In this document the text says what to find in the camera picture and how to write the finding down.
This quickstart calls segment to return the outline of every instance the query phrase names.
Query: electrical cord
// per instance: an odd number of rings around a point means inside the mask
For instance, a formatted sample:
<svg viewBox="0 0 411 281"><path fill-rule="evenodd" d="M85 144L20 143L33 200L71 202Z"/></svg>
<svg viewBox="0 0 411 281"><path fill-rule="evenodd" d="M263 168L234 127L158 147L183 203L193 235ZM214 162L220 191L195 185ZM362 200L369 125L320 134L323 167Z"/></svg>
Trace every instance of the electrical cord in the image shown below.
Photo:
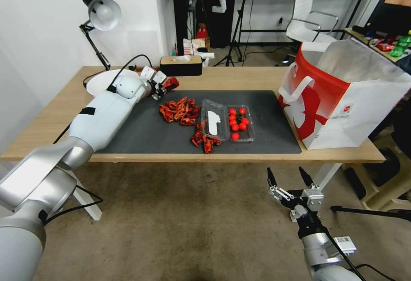
<svg viewBox="0 0 411 281"><path fill-rule="evenodd" d="M250 30L251 30L251 12L253 11L253 5L254 5L254 0L251 0L250 17L248 18L248 27L250 28ZM244 48L244 60L243 60L243 63L241 64L241 66L244 66L245 52L247 51L248 40L250 39L250 35L251 35L251 32L248 33L247 42L246 42L245 48Z"/></svg>
<svg viewBox="0 0 411 281"><path fill-rule="evenodd" d="M117 77L120 75L120 73L121 73L132 61L134 61L136 58L138 58L138 57L140 57L140 56L145 57L145 58L147 59L147 61L150 63L151 68L153 68L153 64L151 64L151 61L150 61L150 59L149 59L149 57L148 57L147 55L145 55L145 54L136 55L136 56L133 57L130 61L128 61L123 67L121 67L120 71L117 73L117 75L116 75L116 76L114 77L114 79L111 81L111 83L110 83L110 85L109 85L109 88L113 87L113 83L114 83L114 81L117 79Z"/></svg>
<svg viewBox="0 0 411 281"><path fill-rule="evenodd" d="M361 268L361 267L368 267L368 268L371 268L372 270L374 270L376 273L378 273L378 274L380 274L380 275L382 275L384 278L386 278L387 280L390 280L390 281L396 281L395 279L392 279L391 277L389 277L389 276L387 276L386 274L384 274L384 273L382 273L382 272L380 272L378 269L376 269L376 268L374 268L374 267L372 267L371 265L369 265L369 264L360 264L360 265L357 265L355 268L356 269L359 269L359 268Z"/></svg>
<svg viewBox="0 0 411 281"><path fill-rule="evenodd" d="M247 55L250 54L250 53L274 53L279 49L283 49L283 48L287 48L287 47L289 47L289 46L281 46L281 47L278 47L277 49L275 49L273 51L267 51L267 52L264 52L264 51L250 51L250 52L244 53L243 62L245 62L245 60L247 59Z"/></svg>
<svg viewBox="0 0 411 281"><path fill-rule="evenodd" d="M79 185L76 185L76 188L78 188L78 189L80 189L80 190L83 190L85 193L89 194L90 196L92 196L92 197L94 197L94 198L96 198L96 199L98 199L98 200L95 201L95 202L89 203L89 204L84 204L84 205L79 205L79 206L76 206L76 207L68 208L68 209L63 210L63 211L61 211L61 212L59 212L59 213L56 213L56 214L54 214L53 216L51 216L49 219L45 220L45 221L43 222L44 225L50 223L50 222L53 221L54 219L56 219L56 218L58 218L58 217L60 217L60 216L62 216L62 215L64 215L64 214L67 214L67 213L69 213L69 212L72 212L72 211L75 211L75 210L79 210L79 209L82 209L82 208L86 208L86 207L89 207L89 206L92 206L92 205L96 205L96 204L99 204L99 203L101 203L101 202L103 201L103 198L101 198L101 197L99 197L98 195L92 193L91 191L88 191L87 189L84 189L83 187L80 187Z"/></svg>
<svg viewBox="0 0 411 281"><path fill-rule="evenodd" d="M84 88L87 87L87 83L86 83L86 80L87 80L87 79L89 79L89 78L91 78L91 77L93 77L93 76L95 76L95 75L98 75L98 74L100 74L100 73L102 73L102 72L104 72L104 71L106 71L106 70L104 69L104 70L102 70L102 71L96 72L95 74L92 74L92 75L89 75L89 76L85 77L85 78L83 79L83 86L84 86Z"/></svg>
<svg viewBox="0 0 411 281"><path fill-rule="evenodd" d="M188 2L189 2L189 1L190 1L190 0L187 0L186 10L187 10L188 19L189 19L190 26L191 26L191 13L190 13L190 11L188 10ZM190 35L191 35L191 50L193 51L193 55L194 55L193 32L192 32L191 29L188 27L188 25L187 25L187 29L188 29L188 31L190 32Z"/></svg>
<svg viewBox="0 0 411 281"><path fill-rule="evenodd" d="M64 128L61 134L54 140L53 144L56 144L61 139L61 137L66 133L66 131L69 130L71 123L72 121L70 122L70 124L67 125L66 128Z"/></svg>
<svg viewBox="0 0 411 281"><path fill-rule="evenodd" d="M233 63L235 64L235 63L244 62L244 61L247 59L247 54L250 54L250 53L274 53L274 52L276 52L276 51L279 50L279 49L287 48L287 47L289 47L289 46L281 46L281 47L278 47L277 49L275 49L275 50L273 50L273 51L267 51L267 52L263 52L263 51L250 51L250 52L244 53L244 60L243 60L243 61L237 61L237 62L233 62ZM221 63L218 63L218 64L213 65L213 67L218 66L218 65L221 65L221 64L225 64L225 63L226 63L226 62L221 62Z"/></svg>
<svg viewBox="0 0 411 281"><path fill-rule="evenodd" d="M314 216L315 218L318 218L318 216L313 213L313 211L308 207L308 205L304 205L304 208L307 210L308 214L311 216ZM331 241L331 243L334 245L334 247L337 249L337 251L341 254L342 258L344 261L350 266L350 270L354 272L358 278L361 279L361 281L366 281L366 279L360 274L360 272L355 268L353 263L350 261L350 259L345 255L345 253L341 250L340 246L338 246L337 242L334 240L334 238L331 236L330 232L325 226L322 226L322 230L324 231L325 235L327 235L328 239Z"/></svg>

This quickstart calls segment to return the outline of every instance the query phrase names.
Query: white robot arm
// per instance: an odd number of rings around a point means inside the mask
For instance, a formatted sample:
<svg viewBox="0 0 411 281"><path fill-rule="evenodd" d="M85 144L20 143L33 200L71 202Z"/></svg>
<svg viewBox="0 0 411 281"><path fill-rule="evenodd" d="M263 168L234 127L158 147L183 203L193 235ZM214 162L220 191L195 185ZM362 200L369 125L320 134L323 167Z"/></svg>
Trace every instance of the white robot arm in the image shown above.
<svg viewBox="0 0 411 281"><path fill-rule="evenodd" d="M74 118L68 137L36 148L0 180L0 204L14 212L0 219L1 280L33 278L46 242L44 224L76 188L68 171L104 148L141 99L158 99L179 85L175 78L164 81L162 72L147 66L142 73L148 76L119 73L111 91L96 96Z"/></svg>
<svg viewBox="0 0 411 281"><path fill-rule="evenodd" d="M268 193L278 203L291 210L290 216L299 226L298 237L304 245L304 256L314 281L365 281L362 275L347 258L357 249L347 237L331 237L328 229L322 225L317 212L324 200L319 186L301 168L300 173L307 188L304 190L285 191L277 186L274 175L267 168ZM355 272L336 265L345 260Z"/></svg>

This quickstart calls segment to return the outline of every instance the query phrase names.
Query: clear plastic clamshell box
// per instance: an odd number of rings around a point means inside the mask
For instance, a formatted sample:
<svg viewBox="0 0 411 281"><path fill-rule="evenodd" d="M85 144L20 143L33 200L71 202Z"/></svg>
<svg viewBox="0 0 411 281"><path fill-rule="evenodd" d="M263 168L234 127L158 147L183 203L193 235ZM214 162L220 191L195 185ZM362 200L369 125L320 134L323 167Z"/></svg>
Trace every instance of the clear plastic clamshell box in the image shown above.
<svg viewBox="0 0 411 281"><path fill-rule="evenodd" d="M231 139L231 134L234 131L231 131L230 126L228 125L229 120L229 109L235 109L237 112L241 108L245 108L244 118L247 118L250 122L247 125L246 130L239 130L236 131L240 138L237 141L233 142L252 142L256 137L256 133L254 131L253 120L251 119L250 109L248 109L245 105L223 105L213 102L209 99L203 99L201 103L201 121L205 121L205 126L203 126L203 133L210 138L219 139L221 141L227 141ZM219 117L219 121L216 123L209 124L208 122L216 122L216 115Z"/></svg>

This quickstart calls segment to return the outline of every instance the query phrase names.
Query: white chair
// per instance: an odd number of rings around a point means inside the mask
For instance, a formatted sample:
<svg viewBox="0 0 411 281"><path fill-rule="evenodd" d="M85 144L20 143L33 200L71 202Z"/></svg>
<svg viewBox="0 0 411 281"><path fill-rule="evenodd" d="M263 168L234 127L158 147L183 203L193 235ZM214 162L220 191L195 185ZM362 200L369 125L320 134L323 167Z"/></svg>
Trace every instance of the white chair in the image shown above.
<svg viewBox="0 0 411 281"><path fill-rule="evenodd" d="M313 6L313 0L295 0L294 11L292 13L292 18L287 25L286 35L295 41L310 41L310 42L321 42L330 43L335 41L334 37L329 36L329 34L334 30L338 23L338 17L336 15L328 14L325 12L313 11L311 10ZM321 33L321 27L318 23L308 21L309 14L322 14L335 18L335 24L333 28L327 34ZM306 24L311 24L317 26L317 30L311 30L307 28Z"/></svg>

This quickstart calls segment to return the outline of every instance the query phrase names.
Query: lamp shade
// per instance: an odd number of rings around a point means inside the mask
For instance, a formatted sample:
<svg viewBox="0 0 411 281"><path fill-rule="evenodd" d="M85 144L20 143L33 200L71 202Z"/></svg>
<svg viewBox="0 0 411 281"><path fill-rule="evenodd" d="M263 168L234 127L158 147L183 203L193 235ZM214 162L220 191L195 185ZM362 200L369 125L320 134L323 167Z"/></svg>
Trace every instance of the lamp shade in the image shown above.
<svg viewBox="0 0 411 281"><path fill-rule="evenodd" d="M120 6L113 0L83 0L89 8L91 24L100 31L113 29L120 21Z"/></svg>

